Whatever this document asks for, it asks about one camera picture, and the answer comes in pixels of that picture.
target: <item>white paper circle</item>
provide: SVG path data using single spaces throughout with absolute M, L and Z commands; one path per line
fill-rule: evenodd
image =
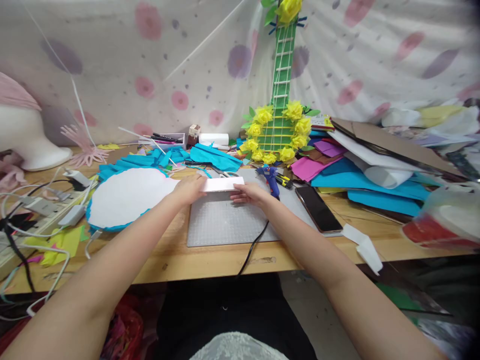
M 155 168 L 131 168 L 110 176 L 93 193 L 87 221 L 101 229 L 131 223 L 170 194 L 178 182 Z

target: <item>cutting mat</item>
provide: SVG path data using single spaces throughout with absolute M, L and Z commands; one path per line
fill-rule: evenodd
M 237 174 L 245 182 L 257 183 L 270 192 L 265 178 L 257 177 L 254 169 L 240 169 Z M 295 189 L 278 186 L 280 201 L 312 228 L 317 229 L 307 210 L 300 202 Z M 262 232 L 267 217 L 258 207 L 250 204 L 233 204 L 229 192 L 212 192 L 194 202 L 190 210 L 188 247 L 251 243 Z M 278 241 L 269 224 L 259 241 Z

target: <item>white fabric backdrop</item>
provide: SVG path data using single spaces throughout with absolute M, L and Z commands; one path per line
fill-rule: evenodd
M 97 143 L 145 133 L 236 137 L 270 100 L 275 39 L 259 0 L 25 0 L 73 74 Z M 368 121 L 478 95 L 476 9 L 457 0 L 306 0 L 290 98 Z M 20 1 L 0 4 L 0 71 L 40 102 L 47 135 L 79 116 L 69 75 Z

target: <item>scissors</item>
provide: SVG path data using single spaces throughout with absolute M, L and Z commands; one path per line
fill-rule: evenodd
M 238 177 L 238 176 L 239 176 L 239 175 L 236 174 L 235 172 L 225 172 L 225 171 L 222 171 L 222 170 L 220 170 L 219 168 L 217 168 L 217 167 L 215 167 L 215 166 L 213 166 L 213 165 L 211 165 L 211 168 L 212 168 L 213 170 L 215 170 L 215 172 L 216 172 L 217 174 L 220 175 L 220 176 L 219 176 L 220 178 L 231 178 L 231 177 Z

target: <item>wooden table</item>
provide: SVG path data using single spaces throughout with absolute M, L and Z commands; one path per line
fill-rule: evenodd
M 79 170 L 91 177 L 98 172 L 99 163 L 94 163 L 90 168 L 83 166 Z M 48 183 L 57 168 L 29 172 L 25 178 L 30 184 Z M 180 179 L 194 174 L 195 169 L 186 169 L 177 173 L 173 178 Z M 59 182 L 56 189 L 67 190 L 67 182 Z M 441 249 L 423 249 L 414 245 L 400 234 L 400 225 L 379 215 L 364 211 L 343 198 L 340 194 L 322 195 L 324 201 L 335 214 L 339 222 L 344 225 L 349 223 L 362 233 L 370 236 L 375 248 L 383 262 L 437 258 L 469 254 L 466 251 L 453 251 Z M 245 261 L 250 244 L 218 245 L 187 247 L 187 234 L 189 228 L 190 207 L 183 208 L 173 219 L 156 248 L 148 258 L 142 270 L 135 278 L 134 284 L 166 282 L 184 279 L 199 279 L 236 275 Z M 83 219 L 80 225 L 86 224 Z M 114 233 L 103 233 L 99 239 L 92 242 L 89 252 L 95 255 L 108 241 L 112 240 Z M 345 237 L 328 238 L 355 264 L 364 263 L 356 251 L 356 244 Z M 87 261 L 84 255 L 86 242 L 81 242 L 77 253 L 73 256 L 66 268 L 59 286 L 65 283 Z M 37 291 L 47 291 L 53 284 L 63 263 L 43 268 L 39 264 L 30 265 L 31 276 Z M 302 267 L 290 255 L 288 249 L 281 241 L 259 242 L 251 255 L 249 265 L 244 274 L 269 273 L 289 270 L 298 270 Z M 6 294 L 28 293 L 30 288 L 22 268 L 15 275 Z

